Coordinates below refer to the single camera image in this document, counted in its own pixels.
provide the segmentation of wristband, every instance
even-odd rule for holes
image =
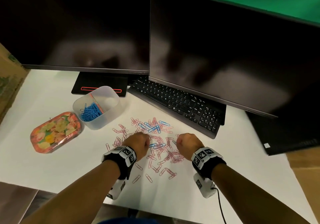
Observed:
[[[226,164],[223,157],[209,147],[203,147],[195,151],[191,157],[192,165],[202,178],[211,179],[211,173],[218,164]]]
[[[112,160],[118,164],[120,170],[119,180],[126,178],[128,180],[133,164],[137,161],[137,157],[130,146],[121,145],[103,154],[101,162],[106,160]]]

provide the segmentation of hand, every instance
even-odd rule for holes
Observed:
[[[134,149],[137,161],[142,159],[147,154],[150,145],[150,139],[148,134],[143,134],[142,132],[138,132],[129,136],[122,142],[123,146],[128,146]]]
[[[196,150],[205,147],[195,134],[185,133],[179,135],[177,148],[182,156],[191,161],[192,155]]]

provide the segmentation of cardboard box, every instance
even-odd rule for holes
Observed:
[[[286,153],[315,218],[320,223],[320,147]]]
[[[0,44],[0,124],[29,71]]]

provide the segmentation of person's left hand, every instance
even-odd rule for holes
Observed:
[[[123,146],[128,146],[134,149],[137,161],[142,159],[142,157],[146,156],[147,151],[150,145],[150,139],[148,134],[143,134],[142,132],[138,132],[129,136],[122,142]]]

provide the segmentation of space bar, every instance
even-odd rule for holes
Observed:
[[[149,97],[149,98],[151,98],[151,99],[153,99],[154,101],[157,101],[158,103],[160,103],[160,104],[162,104],[162,105],[164,105],[164,106],[166,106],[166,107],[168,106],[168,104],[167,104],[166,102],[158,99],[157,97],[154,97],[154,96],[151,95],[151,94],[147,94],[146,96]]]

